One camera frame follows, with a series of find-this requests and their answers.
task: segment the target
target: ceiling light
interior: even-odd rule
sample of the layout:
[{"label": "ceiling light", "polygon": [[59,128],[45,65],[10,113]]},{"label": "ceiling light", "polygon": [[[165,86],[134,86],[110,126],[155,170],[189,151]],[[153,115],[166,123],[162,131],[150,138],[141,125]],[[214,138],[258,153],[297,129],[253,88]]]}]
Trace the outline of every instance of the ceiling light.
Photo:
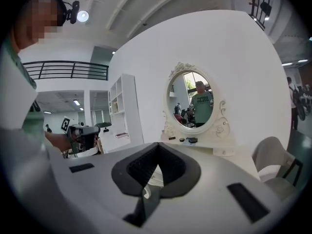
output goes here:
[{"label": "ceiling light", "polygon": [[289,65],[292,65],[292,62],[282,64],[282,66],[289,66]]},{"label": "ceiling light", "polygon": [[89,13],[85,10],[81,10],[77,14],[77,20],[81,22],[85,22],[89,19]]}]

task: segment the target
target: man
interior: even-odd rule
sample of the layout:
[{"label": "man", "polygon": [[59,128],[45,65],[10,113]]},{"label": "man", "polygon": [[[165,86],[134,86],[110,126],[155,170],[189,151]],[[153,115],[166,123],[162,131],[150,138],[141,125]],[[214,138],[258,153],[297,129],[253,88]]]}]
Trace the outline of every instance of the man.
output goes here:
[{"label": "man", "polygon": [[296,86],[292,84],[292,79],[290,77],[287,77],[288,86],[289,86],[289,92],[291,95],[291,106],[292,106],[292,125],[291,129],[294,128],[297,130],[298,128],[298,110],[294,103],[294,95],[293,93],[296,92]]},{"label": "man", "polygon": [[[34,89],[37,87],[36,83],[22,65],[18,53],[44,38],[44,34],[49,33],[52,27],[62,26],[66,21],[66,15],[66,6],[62,0],[29,0],[21,9],[8,37],[2,44],[4,54],[11,57],[15,67],[19,69]],[[52,144],[62,152],[71,149],[69,138],[65,134],[45,132],[43,121],[43,111],[34,101],[22,129],[28,135],[45,144]]]},{"label": "man", "polygon": [[180,102],[178,102],[177,105],[175,105],[175,115],[181,115],[181,105],[180,105]]},{"label": "man", "polygon": [[48,133],[51,133],[51,132],[52,132],[52,130],[51,130],[51,128],[49,128],[49,125],[48,125],[48,124],[46,124],[45,127],[47,128],[47,132],[48,132]]},{"label": "man", "polygon": [[205,85],[202,81],[195,83],[197,94],[192,97],[191,104],[195,110],[195,127],[205,124],[213,111],[211,105],[212,95],[205,91]]},{"label": "man", "polygon": [[[256,3],[256,1],[258,0],[252,0],[252,2],[249,2],[249,5],[254,5],[258,7],[258,4]],[[269,16],[271,13],[272,7],[267,2],[264,2],[263,0],[260,0],[260,1],[262,1],[260,4],[260,8],[267,16]]]}]

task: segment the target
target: white cabinet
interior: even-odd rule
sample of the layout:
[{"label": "white cabinet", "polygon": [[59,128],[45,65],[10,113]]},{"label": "white cabinet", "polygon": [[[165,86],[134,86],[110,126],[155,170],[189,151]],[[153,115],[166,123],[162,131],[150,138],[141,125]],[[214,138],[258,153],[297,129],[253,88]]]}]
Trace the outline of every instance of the white cabinet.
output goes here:
[{"label": "white cabinet", "polygon": [[[102,143],[106,152],[114,148],[125,148],[143,144],[143,135],[137,107],[135,77],[122,74],[108,91],[108,106],[111,116],[111,133],[105,133],[105,139],[110,144]],[[128,133],[127,137],[116,138],[117,134]]]}]

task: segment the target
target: white chair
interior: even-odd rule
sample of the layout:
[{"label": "white chair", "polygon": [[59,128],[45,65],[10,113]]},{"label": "white chair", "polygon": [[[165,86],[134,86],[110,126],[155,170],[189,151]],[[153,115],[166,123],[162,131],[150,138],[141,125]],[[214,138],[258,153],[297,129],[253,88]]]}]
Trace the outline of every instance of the white chair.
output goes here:
[{"label": "white chair", "polygon": [[[282,201],[297,193],[295,186],[302,170],[302,163],[283,148],[278,138],[268,137],[261,141],[253,154],[253,161],[258,172],[270,165],[280,165],[288,168],[283,177],[274,177],[264,182]],[[290,184],[285,178],[295,165],[299,167],[298,172],[293,184]]]}]

